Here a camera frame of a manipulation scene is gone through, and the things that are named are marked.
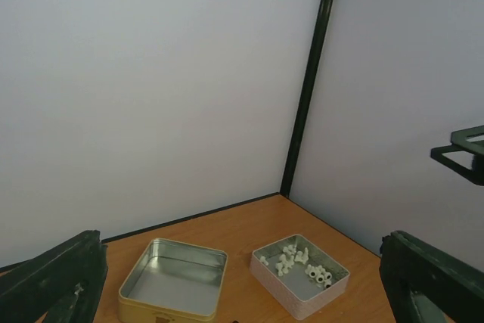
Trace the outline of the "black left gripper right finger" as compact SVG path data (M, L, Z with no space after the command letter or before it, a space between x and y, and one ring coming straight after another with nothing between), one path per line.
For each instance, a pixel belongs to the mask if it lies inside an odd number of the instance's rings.
M483 272L405 231L382 238L380 279L397 322L483 321Z

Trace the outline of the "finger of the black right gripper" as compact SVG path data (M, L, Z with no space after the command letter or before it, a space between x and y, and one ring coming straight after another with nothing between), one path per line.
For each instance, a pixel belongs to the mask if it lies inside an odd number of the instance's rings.
M452 154L468 156L470 165L450 158ZM450 144L432 148L430 157L472 184L483 186L483 126L452 132Z

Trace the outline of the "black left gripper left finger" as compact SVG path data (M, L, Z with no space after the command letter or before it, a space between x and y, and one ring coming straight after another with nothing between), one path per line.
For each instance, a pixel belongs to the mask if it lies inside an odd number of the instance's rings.
M107 246L86 230L1 276L2 322L93 322Z

